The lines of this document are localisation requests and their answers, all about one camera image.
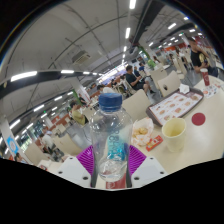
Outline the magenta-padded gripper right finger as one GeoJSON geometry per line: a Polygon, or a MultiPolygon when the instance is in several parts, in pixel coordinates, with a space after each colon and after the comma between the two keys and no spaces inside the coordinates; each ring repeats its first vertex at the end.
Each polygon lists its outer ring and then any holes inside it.
{"type": "Polygon", "coordinates": [[[133,188],[143,187],[167,175],[155,157],[146,156],[134,146],[129,150],[128,171],[133,188]]]}

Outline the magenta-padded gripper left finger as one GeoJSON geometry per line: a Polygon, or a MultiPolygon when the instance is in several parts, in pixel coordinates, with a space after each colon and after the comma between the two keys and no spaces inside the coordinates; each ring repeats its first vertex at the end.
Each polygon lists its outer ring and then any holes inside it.
{"type": "Polygon", "coordinates": [[[76,185],[90,188],[94,168],[94,155],[92,147],[89,146],[77,156],[69,156],[57,169],[56,174],[76,185]]]}

